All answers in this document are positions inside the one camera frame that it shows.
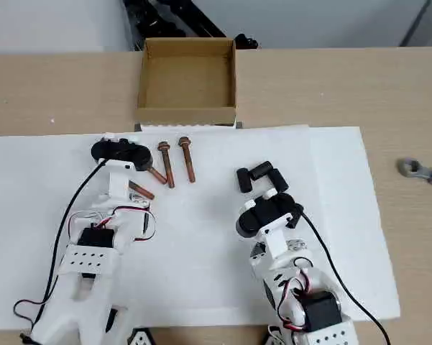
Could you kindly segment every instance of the metal wrench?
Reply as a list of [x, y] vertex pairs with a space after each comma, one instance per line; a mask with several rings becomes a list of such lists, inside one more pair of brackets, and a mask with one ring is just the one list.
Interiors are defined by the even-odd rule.
[[397, 161], [397, 169], [407, 178], [423, 178], [432, 185], [432, 167], [424, 167], [413, 158], [401, 158]]

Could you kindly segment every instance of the white wall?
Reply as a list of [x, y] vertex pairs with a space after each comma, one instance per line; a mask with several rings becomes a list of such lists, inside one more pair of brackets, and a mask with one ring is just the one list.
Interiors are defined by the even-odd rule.
[[[399, 45], [425, 0], [194, 0], [263, 47]], [[121, 0], [0, 0], [0, 52], [128, 50]]]
[[0, 52], [128, 50], [121, 0], [0, 0]]
[[266, 48], [397, 46], [425, 0], [193, 0], [228, 36]]

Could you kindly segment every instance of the copper bolt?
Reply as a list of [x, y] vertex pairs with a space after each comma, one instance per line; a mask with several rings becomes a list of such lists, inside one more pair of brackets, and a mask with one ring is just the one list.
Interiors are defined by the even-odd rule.
[[153, 195], [151, 192], [149, 192], [147, 189], [141, 187], [140, 185], [137, 185], [136, 183], [129, 181], [129, 187], [140, 194], [141, 196], [146, 197], [147, 199], [153, 200], [155, 199], [155, 195]]
[[161, 151], [161, 154], [163, 155], [163, 164], [165, 165], [167, 185], [169, 185], [170, 188], [174, 188], [173, 169], [171, 169], [170, 154], [168, 152], [169, 149], [170, 145], [167, 142], [160, 142], [158, 144], [158, 150]]
[[166, 184], [166, 177], [161, 175], [154, 167], [149, 167], [147, 169], [149, 173], [151, 173], [157, 180], [159, 180], [163, 185]]
[[192, 157], [190, 156], [190, 150], [188, 148], [190, 143], [191, 141], [188, 137], [181, 137], [179, 139], [179, 146], [182, 147], [182, 150], [184, 151], [184, 159], [185, 159], [185, 165], [187, 166], [188, 179], [191, 183], [194, 183], [195, 172], [193, 171]]

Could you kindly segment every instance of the open cardboard box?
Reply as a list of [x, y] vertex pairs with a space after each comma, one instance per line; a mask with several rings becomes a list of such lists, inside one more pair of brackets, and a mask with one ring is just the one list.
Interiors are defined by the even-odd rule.
[[235, 43], [229, 38], [149, 38], [137, 116], [141, 124], [233, 126]]

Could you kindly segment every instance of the wire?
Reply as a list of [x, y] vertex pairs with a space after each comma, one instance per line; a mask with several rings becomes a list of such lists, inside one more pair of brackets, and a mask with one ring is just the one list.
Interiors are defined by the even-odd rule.
[[305, 261], [307, 261], [310, 264], [310, 267], [312, 267], [312, 268], [314, 267], [313, 266], [313, 262], [309, 258], [307, 258], [307, 257], [295, 257], [294, 260], [293, 260], [293, 265], [296, 266], [296, 267], [304, 268], [304, 267], [301, 267], [301, 266], [299, 266], [299, 265], [296, 264], [297, 260], [305, 260]]
[[282, 345], [285, 345], [285, 342], [279, 337], [273, 334], [272, 330], [270, 329], [270, 327], [277, 327], [277, 326], [272, 326], [272, 325], [268, 325], [267, 326], [267, 332], [269, 335], [271, 335], [271, 337], [275, 340], [278, 340]]
[[107, 223], [110, 222], [110, 220], [112, 220], [112, 218], [115, 216], [115, 212], [117, 212], [118, 210], [139, 211], [139, 212], [148, 214], [149, 216], [152, 217], [152, 219], [153, 219], [153, 232], [152, 232], [152, 234], [149, 237], [137, 237], [137, 238], [134, 239], [135, 242], [145, 242], [145, 241], [148, 241], [157, 232], [157, 219], [155, 218], [155, 215], [152, 212], [150, 212], [148, 208], [140, 208], [140, 207], [134, 207], [134, 206], [117, 206], [116, 208], [114, 208], [114, 210], [112, 211], [112, 214], [110, 216], [104, 218], [95, 227], [96, 228], [100, 228], [102, 226], [107, 225]]
[[310, 284], [310, 278], [305, 274], [304, 271], [300, 270], [300, 274], [304, 277], [305, 279], [305, 292], [309, 293], [311, 290], [311, 284]]
[[307, 215], [303, 211], [301, 211], [301, 214], [302, 214], [302, 217], [305, 219], [305, 221], [310, 226], [310, 228], [313, 230], [313, 233], [315, 234], [318, 242], [323, 247], [323, 250], [326, 253], [326, 256], [328, 258], [329, 264], [331, 265], [331, 269], [334, 271], [334, 274], [335, 274], [337, 280], [339, 281], [340, 285], [344, 289], [345, 293], [348, 295], [350, 300], [375, 323], [375, 325], [382, 332], [387, 345], [391, 345], [390, 337], [388, 336], [388, 333], [386, 332], [386, 330], [383, 328], [382, 324], [349, 292], [348, 288], [345, 286], [344, 281], [340, 277], [340, 274], [337, 272], [336, 266], [334, 265], [334, 262], [332, 261], [331, 253], [329, 252], [328, 247], [324, 244], [324, 241], [321, 238], [320, 234], [318, 233], [318, 230], [316, 230], [316, 227], [313, 225], [313, 222], [307, 217]]
[[71, 223], [71, 221], [72, 221], [72, 218], [73, 218], [74, 216], [76, 216], [77, 214], [80, 214], [80, 213], [90, 213], [90, 214], [91, 214], [91, 215], [86, 215], [86, 216], [81, 217], [81, 218], [92, 218], [93, 215], [94, 215], [94, 216], [98, 216], [100, 219], [102, 219], [102, 215], [101, 215], [101, 213], [98, 212], [98, 211], [82, 210], [82, 211], [76, 211], [76, 212], [72, 213], [72, 214], [70, 215], [70, 217], [69, 217], [69, 220], [67, 221], [67, 234], [68, 234], [68, 236], [69, 236], [69, 241], [70, 241], [70, 223]]
[[35, 322], [32, 321], [32, 319], [29, 318], [28, 316], [25, 316], [25, 315], [22, 315], [21, 313], [18, 313], [18, 312], [17, 312], [17, 306], [18, 306], [19, 304], [22, 304], [22, 303], [30, 303], [30, 304], [33, 304], [33, 305], [44, 305], [44, 304], [46, 304], [46, 302], [51, 298], [52, 292], [54, 291], [54, 289], [55, 289], [55, 287], [56, 287], [56, 282], [57, 282], [57, 281], [58, 281], [58, 277], [56, 277], [55, 282], [54, 282], [54, 284], [52, 285], [52, 288], [51, 288], [51, 291], [50, 291], [49, 296], [48, 296], [47, 298], [43, 299], [41, 302], [35, 302], [34, 300], [27, 300], [27, 299], [24, 299], [24, 300], [18, 300], [18, 301], [13, 305], [13, 314], [14, 314], [15, 316], [17, 316], [18, 318], [23, 318], [24, 320], [29, 321], [29, 322], [30, 322], [30, 328], [33, 329], [34, 326], [35, 326]]
[[[52, 278], [55, 272], [55, 265], [56, 265], [56, 257], [58, 255], [58, 245], [59, 245], [59, 240], [60, 240], [60, 235], [63, 232], [64, 229], [64, 224], [65, 224], [65, 220], [67, 219], [67, 216], [70, 212], [70, 209], [72, 208], [73, 204], [75, 203], [76, 198], [78, 197], [78, 195], [80, 194], [80, 192], [85, 188], [85, 186], [88, 184], [89, 180], [91, 178], [93, 178], [93, 176], [110, 160], [110, 158], [107, 158], [105, 160], [103, 160], [102, 162], [100, 162], [98, 164], [98, 166], [91, 172], [91, 174], [88, 175], [88, 177], [81, 183], [81, 185], [78, 187], [77, 191], [75, 192], [75, 194], [73, 194], [73, 197], [70, 199], [69, 204], [67, 205], [67, 208], [65, 209], [63, 218], [60, 222], [59, 225], [59, 229], [58, 229], [58, 233], [56, 234], [56, 239], [55, 239], [55, 243], [54, 243], [54, 247], [52, 249], [52, 259], [51, 259], [51, 266], [50, 266], [50, 274], [48, 276], [48, 281], [46, 284], [46, 289], [45, 289], [45, 294], [43, 295], [43, 300], [47, 300], [51, 294], [50, 291], [51, 289], [51, 283], [52, 283]], [[34, 324], [37, 323], [40, 318], [42, 317], [43, 314], [43, 310], [45, 309], [45, 304], [42, 304], [40, 306], [40, 309], [38, 310], [38, 314], [37, 317], [35, 318]]]
[[21, 333], [19, 337], [21, 338], [23, 344], [41, 345], [41, 343], [36, 342], [29, 336], [26, 336], [24, 333]]
[[282, 321], [282, 326], [284, 328], [289, 329], [290, 331], [298, 332], [303, 330], [305, 324], [303, 324], [302, 326], [294, 325], [289, 318], [283, 318], [280, 314], [281, 305], [283, 304], [286, 297], [288, 296], [289, 284], [292, 280], [298, 282], [300, 286], [302, 286], [302, 282], [297, 277], [292, 277], [289, 280], [287, 280], [287, 282], [284, 285], [284, 288], [282, 289], [282, 295], [281, 295], [280, 302], [278, 303], [278, 307], [276, 308], [276, 314], [278, 315], [278, 318], [280, 318], [280, 320]]

